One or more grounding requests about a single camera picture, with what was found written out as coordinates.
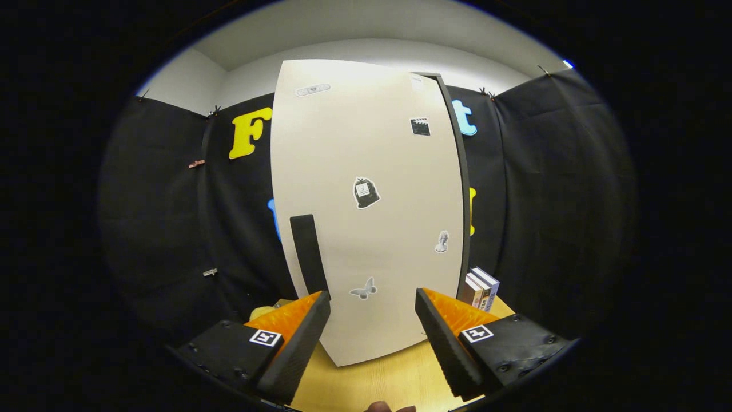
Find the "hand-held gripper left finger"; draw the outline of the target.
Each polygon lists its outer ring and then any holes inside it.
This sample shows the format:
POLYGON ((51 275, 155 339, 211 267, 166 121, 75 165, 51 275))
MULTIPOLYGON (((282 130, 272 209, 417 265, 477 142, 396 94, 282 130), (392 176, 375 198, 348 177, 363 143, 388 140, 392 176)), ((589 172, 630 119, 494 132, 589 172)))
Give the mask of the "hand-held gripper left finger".
POLYGON ((288 405, 329 319, 319 291, 246 323, 222 320, 177 349, 183 365, 247 401, 288 405))

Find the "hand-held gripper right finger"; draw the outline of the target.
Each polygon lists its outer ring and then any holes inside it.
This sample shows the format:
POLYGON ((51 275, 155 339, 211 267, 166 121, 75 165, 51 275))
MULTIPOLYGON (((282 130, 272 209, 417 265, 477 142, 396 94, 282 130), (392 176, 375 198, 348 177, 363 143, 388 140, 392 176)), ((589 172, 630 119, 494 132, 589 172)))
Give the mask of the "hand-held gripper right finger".
POLYGON ((515 391, 572 349, 572 341, 527 316, 492 315, 428 288, 415 311, 456 397, 471 401, 515 391))

